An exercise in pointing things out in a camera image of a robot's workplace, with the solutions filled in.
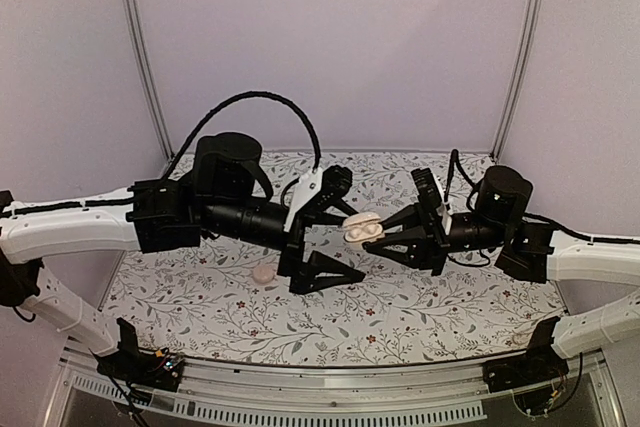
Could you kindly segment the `white earbuds charging case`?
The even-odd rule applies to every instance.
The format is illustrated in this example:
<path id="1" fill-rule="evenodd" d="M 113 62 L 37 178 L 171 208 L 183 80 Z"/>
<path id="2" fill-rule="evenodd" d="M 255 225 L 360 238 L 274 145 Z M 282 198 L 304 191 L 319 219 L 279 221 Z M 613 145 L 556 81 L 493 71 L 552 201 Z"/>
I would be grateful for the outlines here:
<path id="1" fill-rule="evenodd" d="M 342 223 L 343 237 L 347 243 L 375 241 L 384 236 L 382 218 L 374 212 L 362 212 L 347 217 Z"/>

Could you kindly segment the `pinkish earbud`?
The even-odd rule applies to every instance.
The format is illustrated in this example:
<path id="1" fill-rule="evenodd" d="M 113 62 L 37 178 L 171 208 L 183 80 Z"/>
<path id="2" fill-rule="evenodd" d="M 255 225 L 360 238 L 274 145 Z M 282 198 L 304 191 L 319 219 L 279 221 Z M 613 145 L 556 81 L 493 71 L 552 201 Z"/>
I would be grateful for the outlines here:
<path id="1" fill-rule="evenodd" d="M 271 265 L 257 265 L 252 269 L 252 279 L 259 285 L 269 284 L 276 277 L 276 269 Z"/>

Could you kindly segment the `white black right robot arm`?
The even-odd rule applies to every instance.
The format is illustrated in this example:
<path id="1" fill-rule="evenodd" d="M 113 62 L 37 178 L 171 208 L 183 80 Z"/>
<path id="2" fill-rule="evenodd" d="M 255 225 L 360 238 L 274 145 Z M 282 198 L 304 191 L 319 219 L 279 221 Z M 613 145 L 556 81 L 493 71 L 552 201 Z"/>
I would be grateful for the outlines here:
<path id="1" fill-rule="evenodd" d="M 639 285 L 638 239 L 580 233 L 528 213 L 533 185 L 512 168 L 490 167 L 455 214 L 430 170 L 411 175 L 417 202 L 382 221 L 382 237 L 365 251 L 438 275 L 452 254 L 497 249 L 495 267 L 515 280 Z"/>

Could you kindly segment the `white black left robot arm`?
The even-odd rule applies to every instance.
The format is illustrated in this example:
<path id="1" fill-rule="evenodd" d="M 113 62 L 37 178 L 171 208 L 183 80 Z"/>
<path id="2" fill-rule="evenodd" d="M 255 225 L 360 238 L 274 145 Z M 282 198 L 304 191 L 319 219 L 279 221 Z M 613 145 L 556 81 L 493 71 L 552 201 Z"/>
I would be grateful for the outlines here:
<path id="1" fill-rule="evenodd" d="M 350 212 L 352 184 L 341 166 L 312 168 L 289 206 L 276 204 L 260 164 L 260 143 L 243 133 L 201 138 L 192 169 L 179 179 L 141 181 L 93 198 L 26 204 L 1 195 L 1 303 L 27 310 L 82 342 L 128 381 L 148 373 L 134 327 L 89 306 L 45 271 L 46 257 L 88 251 L 157 253 L 205 238 L 238 239 L 276 250 L 277 272 L 297 295 L 362 281 L 361 271 L 307 251 L 306 230 Z"/>

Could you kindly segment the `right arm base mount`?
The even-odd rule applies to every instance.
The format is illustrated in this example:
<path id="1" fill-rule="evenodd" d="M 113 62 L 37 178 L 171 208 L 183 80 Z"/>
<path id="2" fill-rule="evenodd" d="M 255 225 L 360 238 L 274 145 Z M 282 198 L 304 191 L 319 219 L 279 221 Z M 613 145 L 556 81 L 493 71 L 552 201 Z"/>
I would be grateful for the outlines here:
<path id="1" fill-rule="evenodd" d="M 482 365 L 483 381 L 490 393 L 546 383 L 538 392 L 528 391 L 514 397 L 516 407 L 528 416 L 550 413 L 565 387 L 568 363 L 551 347 L 553 330 L 559 321 L 554 316 L 538 323 L 523 353 Z"/>

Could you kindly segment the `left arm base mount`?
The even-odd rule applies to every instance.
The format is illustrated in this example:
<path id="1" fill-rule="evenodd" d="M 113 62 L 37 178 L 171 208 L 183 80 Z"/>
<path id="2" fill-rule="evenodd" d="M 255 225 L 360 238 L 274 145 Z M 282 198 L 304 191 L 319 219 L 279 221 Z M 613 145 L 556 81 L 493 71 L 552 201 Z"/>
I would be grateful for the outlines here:
<path id="1" fill-rule="evenodd" d="M 135 327 L 117 318 L 119 340 L 109 355 L 94 355 L 98 372 L 127 384 L 135 384 L 168 392 L 176 392 L 182 380 L 185 357 L 162 348 L 154 352 L 142 351 Z"/>

